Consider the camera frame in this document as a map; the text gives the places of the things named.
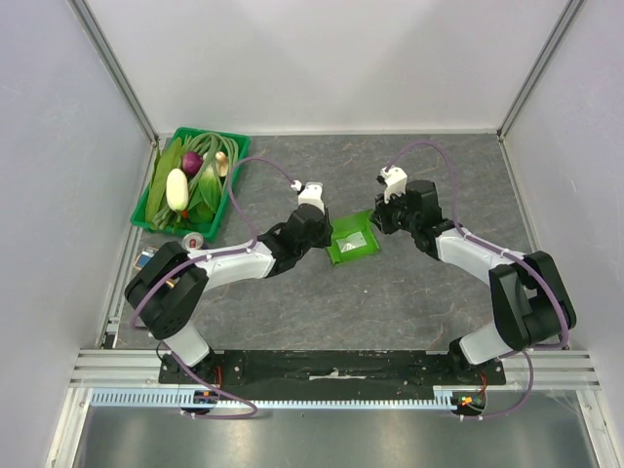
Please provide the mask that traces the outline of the green paper box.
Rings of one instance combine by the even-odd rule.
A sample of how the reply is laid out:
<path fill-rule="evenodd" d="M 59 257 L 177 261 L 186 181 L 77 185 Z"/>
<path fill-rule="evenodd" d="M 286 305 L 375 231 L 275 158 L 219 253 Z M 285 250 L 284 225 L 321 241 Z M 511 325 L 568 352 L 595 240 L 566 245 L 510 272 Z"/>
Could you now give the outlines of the green paper box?
<path fill-rule="evenodd" d="M 377 254 L 379 243 L 372 231 L 372 210 L 359 211 L 331 221 L 331 244 L 327 247 L 333 266 Z"/>

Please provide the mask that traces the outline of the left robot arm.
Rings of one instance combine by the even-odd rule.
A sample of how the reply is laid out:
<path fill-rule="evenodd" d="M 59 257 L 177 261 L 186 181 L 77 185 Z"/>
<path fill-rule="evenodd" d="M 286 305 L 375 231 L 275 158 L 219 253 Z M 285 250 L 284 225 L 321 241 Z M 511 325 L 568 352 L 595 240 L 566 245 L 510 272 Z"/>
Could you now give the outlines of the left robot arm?
<path fill-rule="evenodd" d="M 203 383 L 215 368 L 211 346 L 191 320 L 203 293 L 281 275 L 310 250 L 329 247 L 331 240 L 329 211 L 302 204 L 254 243 L 196 251 L 166 243 L 126 286 L 125 298 L 148 332 L 181 360 L 180 372 Z"/>

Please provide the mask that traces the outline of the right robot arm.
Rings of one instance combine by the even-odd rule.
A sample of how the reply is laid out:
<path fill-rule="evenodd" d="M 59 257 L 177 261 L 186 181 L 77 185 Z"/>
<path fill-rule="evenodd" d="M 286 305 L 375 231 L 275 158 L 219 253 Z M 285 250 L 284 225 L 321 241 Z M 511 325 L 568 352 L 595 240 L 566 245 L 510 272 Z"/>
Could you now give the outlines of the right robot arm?
<path fill-rule="evenodd" d="M 564 347 L 577 317 L 559 269 L 548 253 L 519 253 L 491 244 L 444 217 L 434 182 L 380 176 L 371 222 L 384 234 L 410 234 L 415 246 L 460 268 L 489 288 L 492 320 L 448 347 L 447 372 L 471 382 L 482 365 L 533 347 Z"/>

